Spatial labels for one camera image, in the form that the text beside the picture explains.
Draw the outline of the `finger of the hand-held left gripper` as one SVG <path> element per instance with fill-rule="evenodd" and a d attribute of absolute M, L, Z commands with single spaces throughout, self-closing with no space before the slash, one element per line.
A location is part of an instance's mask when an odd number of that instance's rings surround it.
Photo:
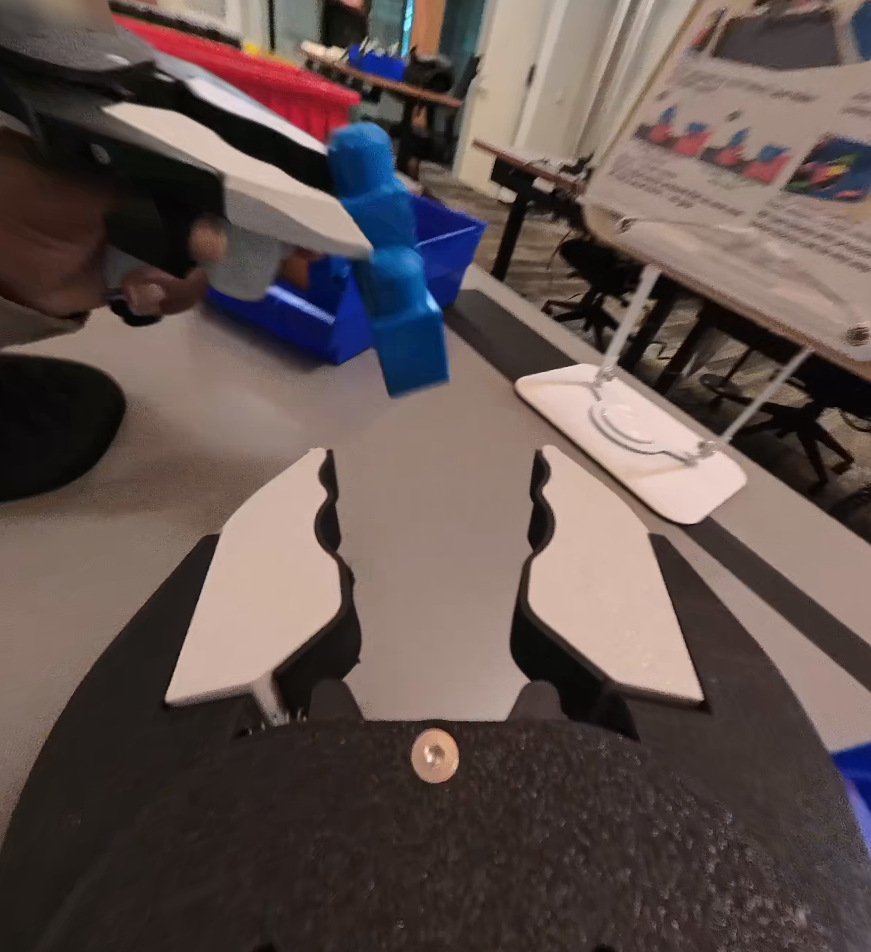
<path fill-rule="evenodd" d="M 169 147 L 218 173 L 230 224 L 318 253 L 371 256 L 369 239 L 337 198 L 241 152 L 191 118 L 132 103 L 108 106 L 104 113 L 143 134 L 149 146 Z"/>
<path fill-rule="evenodd" d="M 214 132 L 224 142 L 312 187 L 333 187 L 326 146 L 288 119 L 198 65 L 155 54 L 166 80 L 160 105 Z"/>

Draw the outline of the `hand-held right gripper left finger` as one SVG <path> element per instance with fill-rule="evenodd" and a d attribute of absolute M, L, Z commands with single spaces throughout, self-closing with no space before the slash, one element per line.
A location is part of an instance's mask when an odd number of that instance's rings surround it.
<path fill-rule="evenodd" d="M 357 665 L 354 577 L 339 553 L 331 449 L 317 447 L 228 518 L 202 583 L 166 706 L 250 697 L 273 725 L 305 717 L 314 687 Z"/>

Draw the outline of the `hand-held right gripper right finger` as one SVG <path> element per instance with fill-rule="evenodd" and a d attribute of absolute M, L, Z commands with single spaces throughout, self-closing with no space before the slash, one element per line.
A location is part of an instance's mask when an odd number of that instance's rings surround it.
<path fill-rule="evenodd" d="M 555 446 L 537 450 L 511 650 L 532 680 L 578 699 L 593 681 L 626 697 L 701 708 L 703 687 L 654 539 L 637 514 Z"/>

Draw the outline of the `blue two-stud toy block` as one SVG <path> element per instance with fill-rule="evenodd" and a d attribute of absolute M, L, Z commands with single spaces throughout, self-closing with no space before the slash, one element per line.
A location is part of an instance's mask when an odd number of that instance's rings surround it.
<path fill-rule="evenodd" d="M 447 383 L 442 310 L 429 292 L 421 255 L 410 246 L 384 246 L 355 272 L 389 396 Z"/>

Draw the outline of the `person's left hand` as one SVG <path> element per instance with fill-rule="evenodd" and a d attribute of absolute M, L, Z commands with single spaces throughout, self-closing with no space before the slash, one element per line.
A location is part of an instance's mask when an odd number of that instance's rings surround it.
<path fill-rule="evenodd" d="M 99 181 L 41 163 L 0 127 L 0 297 L 57 318 L 106 304 L 106 219 L 125 203 Z"/>

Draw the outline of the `red plastic bin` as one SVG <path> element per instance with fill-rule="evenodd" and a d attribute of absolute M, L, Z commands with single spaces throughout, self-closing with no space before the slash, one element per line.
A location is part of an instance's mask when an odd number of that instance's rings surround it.
<path fill-rule="evenodd" d="M 354 92 L 301 67 L 198 35 L 185 21 L 155 22 L 129 9 L 113 17 L 160 53 L 203 69 L 324 144 L 349 124 L 357 105 Z"/>

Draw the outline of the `wooden-top desk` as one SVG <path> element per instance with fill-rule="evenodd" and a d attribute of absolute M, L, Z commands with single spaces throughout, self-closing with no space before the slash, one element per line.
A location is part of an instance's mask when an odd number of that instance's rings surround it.
<path fill-rule="evenodd" d="M 498 184 L 513 199 L 490 275 L 504 283 L 531 208 L 563 219 L 584 230 L 580 199 L 585 187 L 582 177 L 552 168 L 542 159 L 525 157 L 511 148 L 502 148 L 475 138 L 472 146 L 493 160 L 489 181 Z"/>
<path fill-rule="evenodd" d="M 362 102 L 389 96 L 400 104 L 394 125 L 384 127 L 394 138 L 399 173 L 418 181 L 424 164 L 452 164 L 461 137 L 464 98 L 369 73 L 315 46 L 301 45 L 298 50 L 305 69 L 357 93 Z"/>

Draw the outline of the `black bag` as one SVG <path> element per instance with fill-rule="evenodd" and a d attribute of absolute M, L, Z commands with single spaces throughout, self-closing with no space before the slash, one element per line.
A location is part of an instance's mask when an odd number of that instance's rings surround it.
<path fill-rule="evenodd" d="M 408 51 L 402 82 L 437 94 L 449 94 L 455 83 L 453 62 L 442 54 L 419 54 L 413 47 Z"/>

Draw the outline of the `black office chair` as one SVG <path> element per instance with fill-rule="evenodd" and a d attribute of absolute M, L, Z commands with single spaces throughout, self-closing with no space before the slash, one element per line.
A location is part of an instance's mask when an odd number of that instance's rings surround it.
<path fill-rule="evenodd" d="M 791 354 L 791 348 L 782 346 L 776 351 L 778 360 L 769 353 L 755 348 L 745 348 L 730 367 L 722 373 L 705 372 L 700 375 L 700 384 L 712 394 L 709 406 L 717 410 L 725 404 L 732 404 L 740 413 L 732 421 L 735 427 L 733 439 L 749 440 L 762 434 L 771 434 L 776 439 L 793 435 L 813 472 L 813 479 L 807 494 L 815 496 L 824 491 L 830 481 L 830 470 L 826 467 L 821 447 L 826 447 L 837 458 L 832 469 L 836 473 L 849 470 L 854 458 L 846 447 L 839 443 L 820 422 L 822 413 L 830 409 L 838 399 L 839 391 L 853 382 L 846 373 L 838 371 L 829 363 L 809 358 L 781 383 L 778 390 L 795 389 L 804 401 L 797 405 L 776 401 L 767 397 L 755 410 L 750 411 L 757 393 L 766 388 L 777 376 Z M 736 381 L 737 375 L 748 363 L 759 365 L 765 374 L 763 382 L 755 387 L 755 393 L 748 394 Z"/>

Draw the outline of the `black mesh pad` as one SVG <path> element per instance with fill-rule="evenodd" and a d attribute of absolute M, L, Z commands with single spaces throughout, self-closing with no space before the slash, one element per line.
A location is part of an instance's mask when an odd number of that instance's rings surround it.
<path fill-rule="evenodd" d="M 47 356 L 0 356 L 0 504 L 93 470 L 120 431 L 125 394 L 107 373 Z"/>

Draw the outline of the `black office chair base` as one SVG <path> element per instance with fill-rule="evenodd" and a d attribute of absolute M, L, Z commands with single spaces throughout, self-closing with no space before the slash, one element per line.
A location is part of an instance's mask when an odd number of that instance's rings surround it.
<path fill-rule="evenodd" d="M 548 300 L 543 303 L 542 312 L 560 324 L 580 320 L 582 331 L 593 334 L 596 350 L 604 352 L 605 333 L 619 327 L 619 320 L 608 313 L 606 303 L 608 299 L 624 303 L 636 291 L 642 267 L 589 237 L 564 242 L 558 254 L 568 265 L 570 276 L 586 283 L 586 290 L 577 302 Z M 647 299 L 652 307 L 625 344 L 619 360 L 622 369 L 635 370 L 675 307 L 689 298 L 690 292 L 678 283 L 665 276 L 657 279 Z"/>

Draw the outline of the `printed instruction sheet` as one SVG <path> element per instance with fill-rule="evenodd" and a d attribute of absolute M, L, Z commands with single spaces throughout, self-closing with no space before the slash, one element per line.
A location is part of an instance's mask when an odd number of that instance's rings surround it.
<path fill-rule="evenodd" d="M 871 1 L 698 2 L 584 198 L 871 273 Z"/>

